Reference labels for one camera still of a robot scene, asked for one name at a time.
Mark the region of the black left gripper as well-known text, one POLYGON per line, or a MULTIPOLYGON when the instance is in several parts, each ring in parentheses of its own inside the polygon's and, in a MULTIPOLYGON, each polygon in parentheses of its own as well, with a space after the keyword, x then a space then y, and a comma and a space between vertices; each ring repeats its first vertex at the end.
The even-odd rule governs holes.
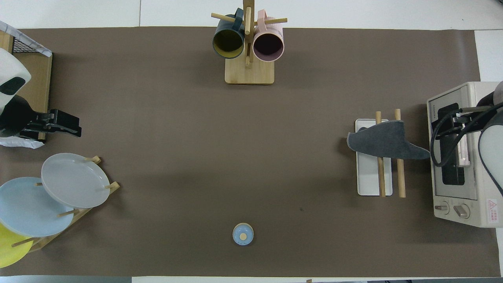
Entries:
POLYGON ((30 104, 23 97, 14 95, 1 113, 0 136, 2 138, 19 137, 41 141, 39 132, 43 132, 43 127, 45 127, 48 120, 55 125, 53 132, 70 134, 75 137, 81 137, 82 135, 79 118, 76 116, 58 109, 51 109, 49 113, 33 111, 30 104))

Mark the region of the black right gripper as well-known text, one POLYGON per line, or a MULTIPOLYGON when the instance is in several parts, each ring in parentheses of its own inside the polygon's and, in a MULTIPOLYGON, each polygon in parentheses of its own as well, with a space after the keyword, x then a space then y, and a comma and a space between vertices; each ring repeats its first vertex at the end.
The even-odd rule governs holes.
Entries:
POLYGON ((460 108, 453 111, 452 123, 454 134, 462 131, 469 134, 482 130, 494 117, 492 106, 460 108))

